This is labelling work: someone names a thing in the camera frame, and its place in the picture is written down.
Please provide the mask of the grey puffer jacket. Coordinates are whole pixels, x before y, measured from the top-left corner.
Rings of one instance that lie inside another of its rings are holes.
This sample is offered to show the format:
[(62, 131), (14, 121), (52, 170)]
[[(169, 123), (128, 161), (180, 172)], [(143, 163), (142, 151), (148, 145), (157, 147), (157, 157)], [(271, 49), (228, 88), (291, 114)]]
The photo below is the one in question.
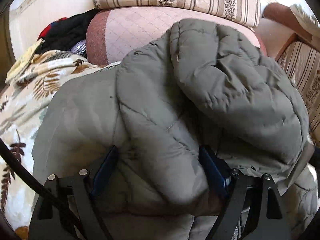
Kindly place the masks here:
[(317, 211), (309, 115), (274, 59), (237, 30), (184, 19), (120, 65), (66, 82), (32, 155), (34, 177), (77, 174), (111, 146), (116, 169), (96, 198), (114, 239), (204, 239), (221, 203), (199, 147), (248, 176), (268, 173), (293, 239)]

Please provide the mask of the black and red clothes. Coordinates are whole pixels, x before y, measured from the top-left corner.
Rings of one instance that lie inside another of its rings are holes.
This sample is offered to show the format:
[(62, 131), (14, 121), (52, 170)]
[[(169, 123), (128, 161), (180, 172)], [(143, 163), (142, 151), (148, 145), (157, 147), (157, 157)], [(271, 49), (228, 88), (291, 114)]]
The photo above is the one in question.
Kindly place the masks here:
[(43, 43), (36, 50), (36, 53), (43, 54), (49, 50), (69, 51), (86, 38), (88, 26), (99, 11), (92, 9), (52, 22), (41, 31), (38, 40), (42, 38)]

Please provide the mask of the leaf pattern fleece blanket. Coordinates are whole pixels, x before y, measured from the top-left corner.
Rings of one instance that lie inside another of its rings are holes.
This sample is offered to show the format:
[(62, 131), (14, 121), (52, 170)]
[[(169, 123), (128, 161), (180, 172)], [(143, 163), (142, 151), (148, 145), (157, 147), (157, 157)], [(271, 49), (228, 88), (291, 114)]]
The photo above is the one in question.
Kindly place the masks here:
[[(67, 81), (118, 61), (96, 65), (69, 51), (36, 54), (26, 66), (9, 70), (8, 86), (1, 94), (1, 140), (28, 172), (33, 171), (32, 149), (49, 103)], [(20, 237), (28, 238), (35, 193), (1, 160), (1, 217)]]

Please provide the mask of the yellow cloth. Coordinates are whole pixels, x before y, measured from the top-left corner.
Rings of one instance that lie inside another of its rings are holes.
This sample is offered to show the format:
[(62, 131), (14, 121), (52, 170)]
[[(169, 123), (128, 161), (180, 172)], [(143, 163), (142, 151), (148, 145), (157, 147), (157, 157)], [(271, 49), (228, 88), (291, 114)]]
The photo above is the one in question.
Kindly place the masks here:
[(43, 44), (44, 39), (40, 38), (33, 45), (31, 45), (12, 65), (12, 67), (7, 72), (7, 78), (5, 83), (7, 85), (11, 84), (14, 80), (20, 77), (23, 72), (28, 68), (31, 60), (33, 59), (37, 49)]

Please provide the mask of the striped floral side cushion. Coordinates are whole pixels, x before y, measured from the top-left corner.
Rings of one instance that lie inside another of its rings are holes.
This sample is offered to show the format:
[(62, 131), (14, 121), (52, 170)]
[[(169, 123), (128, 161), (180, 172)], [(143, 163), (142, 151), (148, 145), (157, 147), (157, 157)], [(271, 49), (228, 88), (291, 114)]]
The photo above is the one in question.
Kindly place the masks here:
[(309, 114), (310, 136), (319, 146), (319, 52), (300, 41), (290, 44), (279, 65), (300, 92)]

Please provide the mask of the pink quilted bolster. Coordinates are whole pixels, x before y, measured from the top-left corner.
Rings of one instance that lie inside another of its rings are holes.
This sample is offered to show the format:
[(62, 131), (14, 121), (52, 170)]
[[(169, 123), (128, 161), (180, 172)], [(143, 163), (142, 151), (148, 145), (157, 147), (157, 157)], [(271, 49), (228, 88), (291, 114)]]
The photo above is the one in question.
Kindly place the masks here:
[(97, 65), (121, 61), (127, 53), (158, 39), (185, 18), (232, 27), (267, 54), (261, 38), (252, 29), (224, 18), (172, 7), (126, 7), (102, 10), (93, 17), (86, 33), (87, 59)]

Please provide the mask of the cream cloth on bolster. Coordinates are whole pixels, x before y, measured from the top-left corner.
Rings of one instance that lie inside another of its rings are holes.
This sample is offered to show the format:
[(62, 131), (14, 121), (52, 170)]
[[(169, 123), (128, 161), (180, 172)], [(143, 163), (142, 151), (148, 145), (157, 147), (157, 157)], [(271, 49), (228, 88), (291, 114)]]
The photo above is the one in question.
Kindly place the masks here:
[(290, 6), (292, 13), (301, 27), (312, 36), (319, 38), (319, 21), (312, 12), (305, 11), (300, 4)]

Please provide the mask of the brown upper bolster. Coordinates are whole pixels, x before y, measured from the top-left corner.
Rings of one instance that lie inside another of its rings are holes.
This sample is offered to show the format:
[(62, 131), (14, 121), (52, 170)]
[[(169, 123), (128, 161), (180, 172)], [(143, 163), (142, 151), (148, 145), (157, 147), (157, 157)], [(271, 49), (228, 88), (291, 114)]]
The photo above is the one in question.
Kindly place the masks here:
[(263, 10), (264, 18), (268, 18), (274, 22), (278, 22), (292, 31), (294, 31), (299, 37), (308, 41), (312, 40), (312, 35), (308, 33), (298, 22), (295, 15), (291, 11), (290, 7), (282, 5), (280, 3), (270, 3)]

